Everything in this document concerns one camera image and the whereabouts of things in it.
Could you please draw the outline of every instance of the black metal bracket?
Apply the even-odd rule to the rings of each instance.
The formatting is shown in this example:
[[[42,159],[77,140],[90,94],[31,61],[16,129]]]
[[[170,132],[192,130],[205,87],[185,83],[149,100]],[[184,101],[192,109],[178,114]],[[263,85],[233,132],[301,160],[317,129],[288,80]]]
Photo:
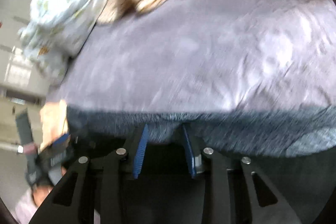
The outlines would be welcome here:
[[[141,171],[141,166],[137,165],[142,164],[139,148],[142,145],[144,153],[147,137],[147,126],[138,127],[122,148],[107,156],[92,160],[88,156],[80,157],[44,200],[30,224],[93,224],[94,174],[97,172],[102,173],[100,223],[127,223],[126,207],[120,193],[122,179],[137,178]]]
[[[270,179],[248,157],[240,163],[206,147],[203,140],[188,133],[183,125],[183,144],[189,172],[192,178],[203,175],[206,179],[202,224],[235,224],[234,195],[229,184],[228,173],[242,170],[247,185],[252,224],[290,223],[301,224],[294,210],[287,203]],[[258,196],[258,183],[262,181],[264,191],[269,190],[271,202],[263,204]]]

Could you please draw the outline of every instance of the mattress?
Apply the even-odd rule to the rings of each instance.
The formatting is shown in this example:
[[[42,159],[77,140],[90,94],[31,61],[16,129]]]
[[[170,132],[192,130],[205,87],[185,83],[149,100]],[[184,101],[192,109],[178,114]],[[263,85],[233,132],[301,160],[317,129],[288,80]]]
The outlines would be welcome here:
[[[48,101],[121,136],[182,122],[214,148],[306,155],[336,145],[332,0],[168,0],[96,25]]]

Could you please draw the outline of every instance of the metal screw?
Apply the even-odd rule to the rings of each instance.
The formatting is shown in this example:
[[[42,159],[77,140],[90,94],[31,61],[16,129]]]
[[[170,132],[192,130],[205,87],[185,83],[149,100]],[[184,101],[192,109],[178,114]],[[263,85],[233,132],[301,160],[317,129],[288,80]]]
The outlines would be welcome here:
[[[203,152],[208,154],[208,155],[211,155],[211,154],[213,154],[213,149],[210,148],[210,147],[207,147],[207,148],[203,149]]]
[[[125,148],[118,148],[116,152],[117,152],[118,155],[125,155],[126,154],[126,149]]]
[[[249,157],[243,157],[241,159],[241,162],[244,164],[250,164],[251,163],[251,159]]]
[[[88,161],[88,158],[87,157],[80,157],[79,159],[78,159],[78,162],[80,163],[80,164],[84,164],[84,163],[86,163]]]

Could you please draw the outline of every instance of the light blue patterned cloth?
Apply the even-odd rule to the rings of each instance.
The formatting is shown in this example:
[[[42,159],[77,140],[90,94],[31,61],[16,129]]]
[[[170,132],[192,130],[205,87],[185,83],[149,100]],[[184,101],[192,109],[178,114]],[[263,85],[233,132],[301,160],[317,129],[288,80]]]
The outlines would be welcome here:
[[[31,21],[19,30],[24,55],[51,85],[62,82],[107,0],[32,0]]]

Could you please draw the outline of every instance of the human hand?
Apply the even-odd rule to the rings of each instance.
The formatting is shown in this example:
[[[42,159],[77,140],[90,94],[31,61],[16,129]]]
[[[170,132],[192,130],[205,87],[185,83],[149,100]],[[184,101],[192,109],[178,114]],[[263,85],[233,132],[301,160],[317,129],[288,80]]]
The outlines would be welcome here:
[[[62,167],[62,175],[66,173],[66,169]],[[39,208],[45,198],[49,195],[53,186],[38,186],[33,190],[33,200],[36,206]]]
[[[40,149],[56,141],[60,136],[68,132],[67,103],[46,103],[40,111],[42,122],[43,142]]]

